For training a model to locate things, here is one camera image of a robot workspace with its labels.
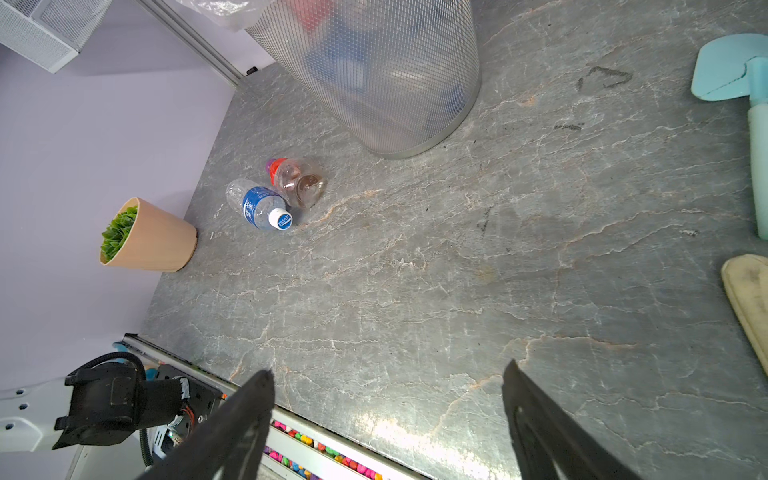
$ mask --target light green handle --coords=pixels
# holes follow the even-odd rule
[[[752,107],[749,119],[757,236],[768,240],[768,104]]]

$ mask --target light blue tool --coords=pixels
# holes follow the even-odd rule
[[[707,101],[750,96],[752,190],[757,235],[768,240],[768,36],[728,35],[699,51],[690,90]]]

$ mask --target marble countertop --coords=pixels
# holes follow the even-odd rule
[[[142,336],[433,478],[519,478],[510,359],[645,479],[768,478],[768,383],[719,269],[755,236],[748,101],[698,101],[698,49],[766,2],[475,3],[477,103],[437,147],[366,153],[282,68],[237,90]],[[287,234],[224,188],[314,156]]]

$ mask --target plant pot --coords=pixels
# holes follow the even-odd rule
[[[134,226],[112,260],[105,262],[101,253],[102,265],[175,272],[190,261],[197,246],[195,227],[138,197],[125,202],[117,215],[129,207],[138,209]]]

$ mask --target plastic bottle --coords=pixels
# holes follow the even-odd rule
[[[291,207],[309,208],[326,188],[326,180],[312,162],[292,158],[273,158],[266,163],[272,185]]]
[[[285,200],[251,180],[238,178],[227,185],[227,203],[260,230],[287,230],[293,223]]]

